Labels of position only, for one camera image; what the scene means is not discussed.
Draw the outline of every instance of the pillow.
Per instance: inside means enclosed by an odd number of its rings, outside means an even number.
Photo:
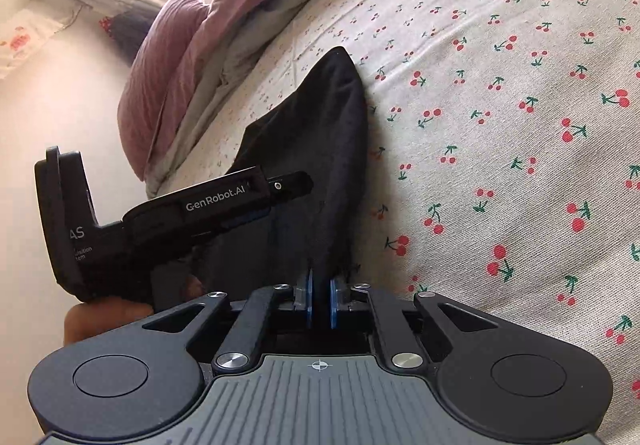
[[[118,104],[120,141],[140,181],[161,117],[167,86],[200,24],[203,0],[168,0],[151,26]]]

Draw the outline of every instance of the folded black garment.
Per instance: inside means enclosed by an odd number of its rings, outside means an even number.
[[[344,48],[333,48],[297,91],[247,127],[228,171],[260,165],[266,176],[279,176],[303,170],[313,191],[197,248],[192,273],[207,291],[241,300],[264,285],[295,284],[311,269],[318,302],[328,305],[330,279],[350,267],[366,155],[362,81]]]

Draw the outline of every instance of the metal screw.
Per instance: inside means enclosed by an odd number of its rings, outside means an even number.
[[[415,353],[398,353],[391,359],[395,367],[401,367],[402,369],[412,369],[413,367],[419,367],[422,365],[422,357]]]
[[[223,353],[216,360],[216,364],[225,369],[238,369],[243,365],[247,365],[249,358],[242,353],[236,353],[234,351],[230,353]]]

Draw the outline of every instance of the bed sheet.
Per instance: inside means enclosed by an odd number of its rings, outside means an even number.
[[[370,117],[359,279],[589,350],[614,380],[599,436],[640,443],[639,31],[640,0],[312,0],[162,192],[222,175],[344,46]]]

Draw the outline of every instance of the human hand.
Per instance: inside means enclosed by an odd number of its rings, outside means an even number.
[[[182,291],[184,301],[205,294],[202,283],[190,275]],[[119,328],[153,315],[148,304],[125,300],[120,297],[104,297],[72,307],[65,316],[63,345],[73,344],[89,337]]]

